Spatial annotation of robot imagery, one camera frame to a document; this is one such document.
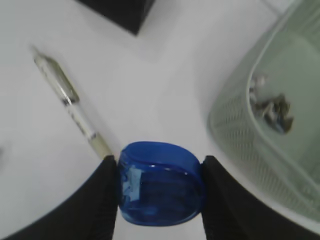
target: blue pencil sharpener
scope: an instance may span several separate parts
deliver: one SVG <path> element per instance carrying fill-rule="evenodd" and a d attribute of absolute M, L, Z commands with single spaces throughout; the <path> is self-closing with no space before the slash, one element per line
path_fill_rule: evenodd
<path fill-rule="evenodd" d="M 204 205 L 201 164 L 188 150 L 169 143 L 129 144 L 120 155 L 117 183 L 121 214 L 132 224 L 182 224 Z"/>

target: plastic basket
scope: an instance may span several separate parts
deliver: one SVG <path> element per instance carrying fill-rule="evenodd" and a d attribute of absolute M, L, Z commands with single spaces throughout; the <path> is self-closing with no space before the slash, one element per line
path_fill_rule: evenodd
<path fill-rule="evenodd" d="M 301 60 L 300 54 L 296 56 L 297 60 L 292 57 L 288 64 L 278 68 L 274 66 L 276 61 L 282 63 L 279 60 L 282 54 L 288 57 L 295 51 L 299 53 L 295 44 L 302 43 L 307 46 L 304 52 L 314 51 L 312 57 L 308 57 L 312 64 L 305 63 L 306 66 L 302 64 L 300 67 L 297 62 Z M 242 60 L 222 89 L 209 116 L 209 127 L 215 141 L 249 180 L 281 205 L 316 221 L 320 221 L 320 128 L 297 130 L 286 138 L 279 136 L 280 142 L 275 141 L 270 137 L 273 133 L 266 134 L 267 126 L 263 127 L 252 112 L 249 88 L 256 72 L 264 70 L 275 79 L 279 76 L 285 78 L 311 68 L 313 58 L 318 57 L 320 60 L 320 0 L 296 1 Z M 320 72 L 315 76 L 306 74 L 308 78 L 318 78 L 320 82 Z M 291 82 L 298 83 L 298 80 L 285 79 L 282 85 L 279 83 L 279 88 L 288 88 Z M 304 101 L 302 96 L 294 98 L 297 99 L 296 105 Z M 296 135 L 302 136 L 305 145 L 300 144 L 301 139 L 297 141 Z M 282 147 L 282 139 L 287 142 L 286 147 Z M 291 148 L 297 159 L 293 159 Z"/>

